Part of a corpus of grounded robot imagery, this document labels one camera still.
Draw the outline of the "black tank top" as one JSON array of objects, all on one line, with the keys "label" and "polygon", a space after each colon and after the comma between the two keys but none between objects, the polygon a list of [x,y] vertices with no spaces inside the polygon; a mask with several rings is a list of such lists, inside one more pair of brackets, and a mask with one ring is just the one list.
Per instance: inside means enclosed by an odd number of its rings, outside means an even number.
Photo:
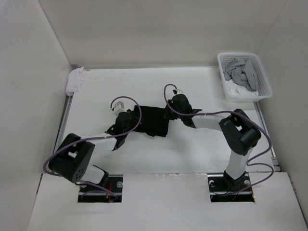
[{"label": "black tank top", "polygon": [[146,133],[151,137],[166,137],[168,134],[169,120],[164,116],[164,108],[140,106],[141,122],[134,132]]}]

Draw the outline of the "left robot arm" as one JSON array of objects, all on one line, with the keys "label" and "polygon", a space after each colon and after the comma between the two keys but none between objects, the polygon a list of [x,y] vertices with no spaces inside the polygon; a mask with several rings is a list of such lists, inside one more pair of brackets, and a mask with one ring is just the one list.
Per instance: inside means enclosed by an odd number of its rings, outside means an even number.
[{"label": "left robot arm", "polygon": [[103,192],[108,186],[107,172],[91,165],[90,160],[93,156],[119,149],[138,121],[128,109],[119,112],[115,123],[101,135],[86,139],[74,133],[68,134],[58,148],[57,155],[48,161],[48,170],[72,183],[90,182],[96,191]]}]

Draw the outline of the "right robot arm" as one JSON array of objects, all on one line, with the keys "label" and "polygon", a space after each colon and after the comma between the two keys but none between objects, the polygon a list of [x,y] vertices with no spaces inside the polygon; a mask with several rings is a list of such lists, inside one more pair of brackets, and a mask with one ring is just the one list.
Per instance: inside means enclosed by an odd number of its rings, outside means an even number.
[{"label": "right robot arm", "polygon": [[223,112],[204,113],[201,109],[193,109],[183,93],[176,94],[166,100],[166,118],[180,119],[191,128],[206,128],[222,132],[230,150],[229,163],[223,172],[223,185],[227,192],[240,188],[246,174],[246,163],[252,149],[261,138],[258,127],[252,123],[242,109],[230,111],[227,117]]}]

